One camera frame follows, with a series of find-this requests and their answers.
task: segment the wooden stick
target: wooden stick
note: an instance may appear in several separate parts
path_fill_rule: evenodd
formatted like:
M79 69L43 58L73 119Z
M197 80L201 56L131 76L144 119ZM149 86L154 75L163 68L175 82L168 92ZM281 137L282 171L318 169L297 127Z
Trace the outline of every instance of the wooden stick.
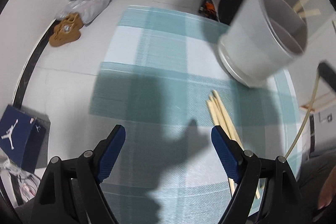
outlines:
M218 126L219 125L219 121L218 121L218 118L217 118L217 113L215 111L215 108L217 108L215 102L212 102L211 100L211 97L212 96L209 96L210 97L210 100L207 100L207 105L208 105L208 108L209 108L209 111L210 111L210 116L211 116L211 119L212 119L212 122L214 123L215 126ZM230 186L230 192L231 192L231 197L233 196L234 192L235 192L235 183L233 181L233 179L231 178L228 178L228 182L229 182L229 186Z
M235 182L233 181L233 179L227 178L229 181L229 186L230 186L230 192L231 192L231 197L233 196L234 192L235 192Z
M215 112L214 107L213 107L210 100L207 100L207 105L208 105L208 108L209 108L209 112L210 112L210 116L211 116L213 124L215 126L219 126L219 121L217 119L216 112Z
M240 138L238 136L238 133L236 131L236 128L233 125L233 123L231 121L231 118L230 118L229 114L227 113L227 110L224 107L223 102L222 102L222 100L221 100L218 92L216 90L213 90L212 93L215 96L215 98L218 100L218 103L219 103L219 106L220 106L220 110L221 110L222 115L224 117L227 129L229 131L230 136L232 137L231 139L235 140L240 145L241 149L244 149L243 148L243 144L242 144L242 142L241 142L241 140L240 140Z
M298 0L297 3L293 6L293 10L298 12L309 0Z
M226 123L225 123L225 120L222 116L222 113L218 107L218 102L216 102L215 98L211 95L209 95L209 98L210 98L210 101L212 103L212 105L214 106L214 109L215 109L215 113L216 113L216 116L217 116L217 119L219 121L219 125L222 127L222 129L225 131L225 133L227 134L227 136L231 138L231 135L230 135L230 132L227 130L227 126L226 126Z
M310 17L310 16L317 16L317 15L321 15L321 11L319 9L312 9L312 10L308 10L308 11L299 12L298 15L301 18Z

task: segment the brown shoe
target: brown shoe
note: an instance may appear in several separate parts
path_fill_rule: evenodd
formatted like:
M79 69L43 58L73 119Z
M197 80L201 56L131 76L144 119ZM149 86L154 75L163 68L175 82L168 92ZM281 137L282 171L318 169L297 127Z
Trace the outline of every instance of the brown shoe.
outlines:
M64 23L50 38L49 43L53 47L59 47L63 44L76 41L81 36L81 32L75 27L75 24Z
M75 27L79 30L84 26L84 23L81 20L81 16L78 13L67 15L59 24L54 27L54 33L61 28L61 25L67 23L69 25L75 24Z

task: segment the blue cardboard box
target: blue cardboard box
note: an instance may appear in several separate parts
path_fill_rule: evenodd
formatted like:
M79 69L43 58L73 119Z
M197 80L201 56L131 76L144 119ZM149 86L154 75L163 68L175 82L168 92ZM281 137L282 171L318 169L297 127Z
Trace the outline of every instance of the blue cardboard box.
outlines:
M0 120L0 147L17 166L34 173L45 133L36 117L8 105Z

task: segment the white cup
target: white cup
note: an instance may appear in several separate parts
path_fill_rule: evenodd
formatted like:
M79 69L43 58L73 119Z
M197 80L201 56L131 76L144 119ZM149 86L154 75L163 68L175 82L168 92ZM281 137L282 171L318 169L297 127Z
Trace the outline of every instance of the white cup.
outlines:
M219 57L237 81L260 87L304 53L307 25L292 9L298 1L243 1L228 33L218 40Z

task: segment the white tile floor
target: white tile floor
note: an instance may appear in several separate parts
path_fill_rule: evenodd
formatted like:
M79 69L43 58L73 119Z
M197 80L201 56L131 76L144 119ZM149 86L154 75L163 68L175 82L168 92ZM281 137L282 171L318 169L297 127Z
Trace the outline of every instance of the white tile floor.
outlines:
M100 63L115 27L128 5L182 12L198 11L200 0L113 0L79 40L58 48L46 46L29 81L23 106L45 113L51 121L48 160L79 156L93 149L115 126L110 118L89 114L89 103Z

